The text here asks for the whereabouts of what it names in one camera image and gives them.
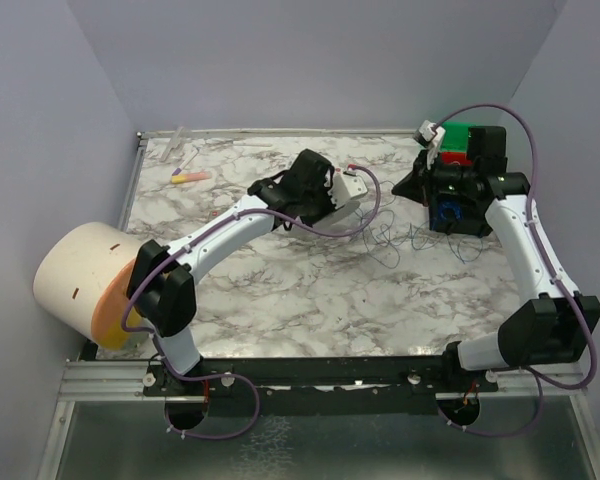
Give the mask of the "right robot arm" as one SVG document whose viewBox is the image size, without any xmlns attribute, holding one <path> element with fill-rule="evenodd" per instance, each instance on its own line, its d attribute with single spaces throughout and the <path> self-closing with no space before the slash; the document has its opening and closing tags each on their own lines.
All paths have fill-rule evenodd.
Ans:
<svg viewBox="0 0 600 480">
<path fill-rule="evenodd" d="M 505 129 L 469 128 L 465 164 L 441 157 L 444 134 L 430 121 L 421 125 L 414 136 L 421 151 L 392 193 L 426 207 L 434 232 L 495 234 L 520 299 L 496 332 L 453 347 L 459 366 L 478 371 L 579 360 L 600 318 L 600 302 L 582 294 L 557 259 L 526 176 L 508 171 Z"/>
</svg>

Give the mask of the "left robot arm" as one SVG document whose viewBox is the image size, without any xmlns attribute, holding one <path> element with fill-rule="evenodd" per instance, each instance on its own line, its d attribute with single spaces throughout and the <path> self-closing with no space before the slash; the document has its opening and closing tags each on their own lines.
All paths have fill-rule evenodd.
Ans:
<svg viewBox="0 0 600 480">
<path fill-rule="evenodd" d="M 149 333 L 173 373 L 192 372 L 202 359 L 190 330 L 197 285 L 252 240 L 281 226 L 311 229 L 334 213 L 336 178 L 329 160 L 305 149 L 289 168 L 255 181 L 232 207 L 196 232 L 165 246 L 145 242 L 127 287 L 123 330 Z"/>
</svg>

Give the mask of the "white perforated cable spool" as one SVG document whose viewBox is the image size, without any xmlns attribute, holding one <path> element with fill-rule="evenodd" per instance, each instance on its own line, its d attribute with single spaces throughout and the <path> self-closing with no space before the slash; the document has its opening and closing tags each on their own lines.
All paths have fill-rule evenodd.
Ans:
<svg viewBox="0 0 600 480">
<path fill-rule="evenodd" d="M 345 227 L 340 226 L 339 223 L 353 215 L 359 207 L 360 202 L 358 200 L 350 201 L 342 208 L 329 213 L 327 216 L 316 222 L 313 225 L 313 228 L 325 232 L 344 231 Z"/>
</svg>

